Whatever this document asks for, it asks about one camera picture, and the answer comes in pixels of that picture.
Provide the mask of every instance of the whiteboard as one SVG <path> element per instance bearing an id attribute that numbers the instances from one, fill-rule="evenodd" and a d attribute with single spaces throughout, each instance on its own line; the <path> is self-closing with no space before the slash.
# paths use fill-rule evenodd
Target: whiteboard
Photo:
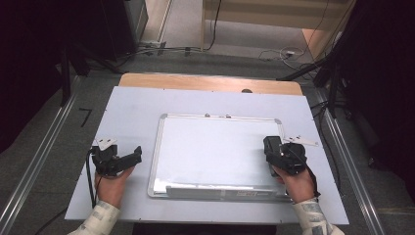
<path id="1" fill-rule="evenodd" d="M 290 202 L 270 174 L 263 139 L 284 137 L 277 118 L 161 116 L 151 197 Z"/>

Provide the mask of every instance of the metal rail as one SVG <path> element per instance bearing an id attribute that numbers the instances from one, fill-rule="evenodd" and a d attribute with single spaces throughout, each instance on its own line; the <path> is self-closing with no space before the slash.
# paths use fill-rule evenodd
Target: metal rail
<path id="1" fill-rule="evenodd" d="M 6 204 L 5 209 L 2 211 L 0 217 L 0 234 L 7 235 L 9 234 L 13 223 L 18 216 L 19 211 L 21 210 L 25 199 L 30 192 L 31 187 L 34 184 L 34 181 L 37 178 L 43 164 L 45 163 L 46 159 L 48 158 L 49 152 L 55 143 L 55 140 L 61 131 L 62 126 L 67 119 L 69 111 L 73 105 L 73 102 L 78 94 L 78 88 L 82 84 L 83 79 L 80 76 L 76 76 L 72 83 L 72 95 L 69 97 L 67 103 L 60 107 L 51 126 L 48 129 L 45 137 L 42 140 L 39 148 L 37 149 L 36 153 L 30 165 L 27 167 L 21 181 L 19 182 L 18 186 L 15 188 L 14 192 L 9 198 L 9 201 Z"/>
<path id="2" fill-rule="evenodd" d="M 322 88 L 317 89 L 317 97 L 319 102 L 324 102 L 327 100 Z M 351 187 L 353 188 L 354 194 L 356 195 L 356 199 L 360 205 L 363 216 L 366 219 L 366 224 L 369 228 L 370 233 L 373 235 L 386 234 L 382 226 L 381 220 L 379 219 L 376 209 L 369 196 L 369 193 L 366 190 L 366 187 L 364 186 L 360 173 L 353 162 L 350 150 L 347 147 L 346 141 L 340 130 L 337 120 L 332 119 L 330 113 L 328 112 L 326 112 L 325 115 L 327 124 L 329 125 L 330 131 L 339 150 L 340 157 L 345 166 Z"/>

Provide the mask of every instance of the black stand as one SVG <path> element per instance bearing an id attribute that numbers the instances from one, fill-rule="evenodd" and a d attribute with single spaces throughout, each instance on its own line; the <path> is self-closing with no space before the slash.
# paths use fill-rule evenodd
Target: black stand
<path id="1" fill-rule="evenodd" d="M 96 61 L 101 66 L 109 69 L 113 73 L 116 73 L 116 74 L 125 73 L 125 71 L 122 71 L 116 68 L 115 66 L 111 65 L 107 61 L 97 56 L 95 53 L 89 51 L 82 44 L 74 43 L 74 42 L 65 42 L 61 48 L 61 63 L 62 63 L 61 70 L 62 70 L 62 81 L 63 81 L 62 82 L 63 96 L 62 96 L 61 107 L 67 103 L 70 97 L 69 62 L 72 64 L 73 68 L 75 69 L 76 74 L 87 76 L 88 73 L 90 72 L 90 68 L 85 61 L 85 57 L 88 57 Z"/>
<path id="2" fill-rule="evenodd" d="M 332 51 L 327 55 L 325 58 L 315 62 L 312 65 L 309 65 L 302 70 L 298 70 L 293 74 L 288 76 L 277 78 L 276 80 L 283 80 L 283 81 L 292 81 L 299 76 L 302 76 L 310 71 L 314 71 L 318 68 L 317 75 L 314 77 L 314 85 L 316 87 L 323 87 L 327 81 L 331 80 L 330 91 L 329 91 L 329 100 L 328 100 L 328 108 L 329 112 L 333 118 L 336 118 L 335 114 L 335 103 L 336 103 L 336 94 L 337 89 L 340 81 L 340 60 L 341 56 L 347 54 L 345 49 L 347 40 L 353 34 L 354 29 L 356 26 L 362 21 L 363 17 L 369 12 L 369 7 L 373 6 L 373 0 L 370 0 L 371 3 L 361 3 L 361 1 L 356 1 L 353 11 L 350 14 L 349 21 L 346 24 L 345 30 L 343 35 L 336 43 Z"/>

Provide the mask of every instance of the small label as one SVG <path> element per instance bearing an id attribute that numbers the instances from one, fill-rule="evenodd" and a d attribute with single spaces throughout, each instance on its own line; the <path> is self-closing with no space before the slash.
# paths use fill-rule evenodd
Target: small label
<path id="1" fill-rule="evenodd" d="M 318 142 L 305 139 L 301 137 L 300 135 L 297 137 L 284 138 L 284 140 L 291 142 L 291 143 L 295 143 L 295 144 L 318 146 Z"/>
<path id="2" fill-rule="evenodd" d="M 256 192 L 255 191 L 238 191 L 236 196 L 239 196 L 239 197 L 255 197 Z"/>
<path id="3" fill-rule="evenodd" d="M 116 139 L 102 138 L 102 139 L 95 139 L 95 141 L 97 141 L 97 144 L 100 150 L 104 151 L 108 149 L 108 147 L 112 146 L 116 142 Z"/>

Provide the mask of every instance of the black cloth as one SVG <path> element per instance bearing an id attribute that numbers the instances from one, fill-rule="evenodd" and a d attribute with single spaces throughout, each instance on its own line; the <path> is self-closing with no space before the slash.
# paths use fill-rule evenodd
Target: black cloth
<path id="1" fill-rule="evenodd" d="M 132 235 L 275 235 L 275 225 L 135 223 Z"/>
<path id="2" fill-rule="evenodd" d="M 35 3 L 0 1 L 0 153 L 62 84 L 57 34 Z"/>

